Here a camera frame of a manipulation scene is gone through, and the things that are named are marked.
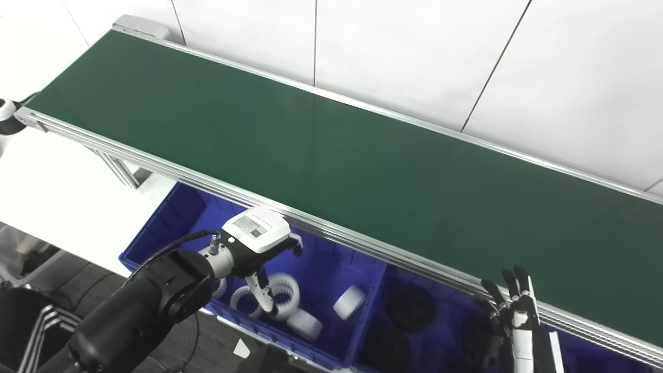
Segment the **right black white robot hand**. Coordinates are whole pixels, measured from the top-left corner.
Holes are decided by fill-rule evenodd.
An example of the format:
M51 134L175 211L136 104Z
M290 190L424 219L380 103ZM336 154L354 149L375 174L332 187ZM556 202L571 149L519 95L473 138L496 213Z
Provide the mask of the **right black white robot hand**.
M474 296L487 312L497 340L500 364L507 372L564 372L559 335L542 325L532 277L524 265L501 271L509 296L489 279L481 279L491 299Z

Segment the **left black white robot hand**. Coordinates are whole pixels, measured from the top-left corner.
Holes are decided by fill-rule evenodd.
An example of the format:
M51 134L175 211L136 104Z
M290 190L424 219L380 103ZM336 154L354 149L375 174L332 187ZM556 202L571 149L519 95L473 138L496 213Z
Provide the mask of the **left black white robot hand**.
M218 238L218 254L208 252L215 278L244 278L264 312L275 319L288 318L291 312L274 300L265 265L287 250L301 256L301 236L291 231L282 215L253 206L227 220Z

